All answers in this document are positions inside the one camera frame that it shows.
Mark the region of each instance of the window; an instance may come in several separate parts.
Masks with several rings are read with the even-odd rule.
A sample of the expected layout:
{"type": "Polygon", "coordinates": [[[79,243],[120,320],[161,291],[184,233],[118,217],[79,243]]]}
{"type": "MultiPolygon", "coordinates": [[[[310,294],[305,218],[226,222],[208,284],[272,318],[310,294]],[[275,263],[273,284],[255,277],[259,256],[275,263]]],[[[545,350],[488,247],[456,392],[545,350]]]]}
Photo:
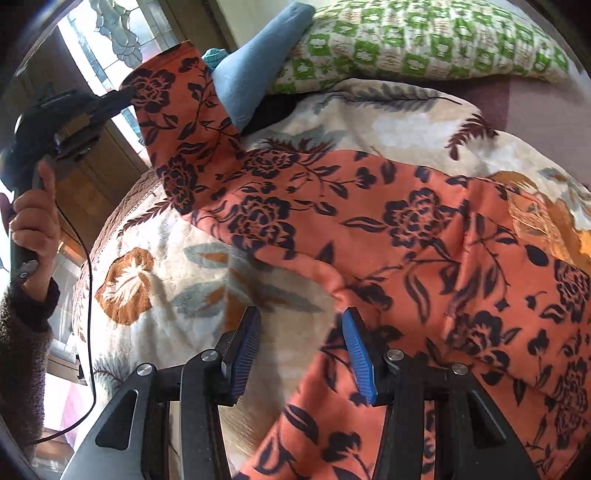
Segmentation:
{"type": "MultiPolygon", "coordinates": [[[[14,200],[14,192],[9,192],[4,184],[0,181],[0,192],[8,197],[12,203],[14,200]]],[[[10,238],[4,233],[4,227],[0,227],[0,291],[4,292],[10,283],[10,238]]]]}
{"type": "MultiPolygon", "coordinates": [[[[83,0],[58,27],[86,83],[101,96],[119,88],[141,63],[178,43],[157,0],[83,0]]],[[[113,122],[148,161],[133,107],[113,122]]]]}

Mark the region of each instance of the metal screw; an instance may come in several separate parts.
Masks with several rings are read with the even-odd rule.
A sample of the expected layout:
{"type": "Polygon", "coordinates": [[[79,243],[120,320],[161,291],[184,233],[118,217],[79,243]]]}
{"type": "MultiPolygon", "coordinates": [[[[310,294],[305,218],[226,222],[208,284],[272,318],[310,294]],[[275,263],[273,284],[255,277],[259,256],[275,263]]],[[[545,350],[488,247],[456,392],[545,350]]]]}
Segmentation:
{"type": "Polygon", "coordinates": [[[464,364],[453,364],[452,371],[456,375],[466,375],[468,373],[468,367],[464,364]]]}
{"type": "Polygon", "coordinates": [[[205,350],[201,354],[201,360],[204,362],[213,362],[217,358],[217,352],[215,350],[205,350]]]}
{"type": "Polygon", "coordinates": [[[388,350],[387,356],[392,362],[399,362],[404,358],[404,352],[397,348],[393,348],[392,350],[388,350]]]}
{"type": "Polygon", "coordinates": [[[140,377],[145,377],[146,375],[152,373],[152,365],[141,364],[136,371],[140,377]]]}

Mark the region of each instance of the blue cloth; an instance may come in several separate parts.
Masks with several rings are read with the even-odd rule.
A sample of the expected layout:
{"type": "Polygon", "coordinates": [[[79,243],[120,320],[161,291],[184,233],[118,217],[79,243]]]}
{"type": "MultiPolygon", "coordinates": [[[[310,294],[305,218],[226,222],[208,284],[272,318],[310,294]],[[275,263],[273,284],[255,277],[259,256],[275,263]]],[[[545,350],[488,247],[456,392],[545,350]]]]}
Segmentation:
{"type": "Polygon", "coordinates": [[[315,11],[311,5],[289,5],[213,71],[217,97],[238,131],[252,118],[287,54],[312,23],[315,11]]]}
{"type": "Polygon", "coordinates": [[[228,56],[225,48],[210,48],[201,58],[213,72],[220,62],[228,56]]]}

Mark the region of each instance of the pillow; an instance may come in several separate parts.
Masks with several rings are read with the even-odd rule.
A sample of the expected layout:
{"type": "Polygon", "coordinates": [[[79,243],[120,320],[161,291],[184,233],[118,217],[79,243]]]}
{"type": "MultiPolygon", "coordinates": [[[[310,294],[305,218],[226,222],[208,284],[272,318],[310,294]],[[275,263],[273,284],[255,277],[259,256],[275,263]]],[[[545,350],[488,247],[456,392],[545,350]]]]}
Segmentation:
{"type": "Polygon", "coordinates": [[[341,0],[317,10],[271,91],[324,90],[352,76],[495,73],[560,82],[569,64],[538,25],[486,0],[341,0]]]}

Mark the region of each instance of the person's hand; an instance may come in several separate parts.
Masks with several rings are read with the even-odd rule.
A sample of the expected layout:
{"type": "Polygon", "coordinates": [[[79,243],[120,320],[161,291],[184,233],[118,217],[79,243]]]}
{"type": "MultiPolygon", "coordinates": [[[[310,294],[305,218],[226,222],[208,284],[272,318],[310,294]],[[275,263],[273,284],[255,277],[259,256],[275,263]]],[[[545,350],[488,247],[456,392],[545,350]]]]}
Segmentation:
{"type": "Polygon", "coordinates": [[[36,301],[45,301],[53,273],[57,249],[60,244],[60,224],[56,208],[56,178],[45,162],[39,162],[39,176],[44,190],[28,190],[14,201],[15,215],[8,218],[10,202],[0,194],[2,223],[12,240],[19,246],[37,253],[39,267],[22,286],[23,290],[36,301]]]}

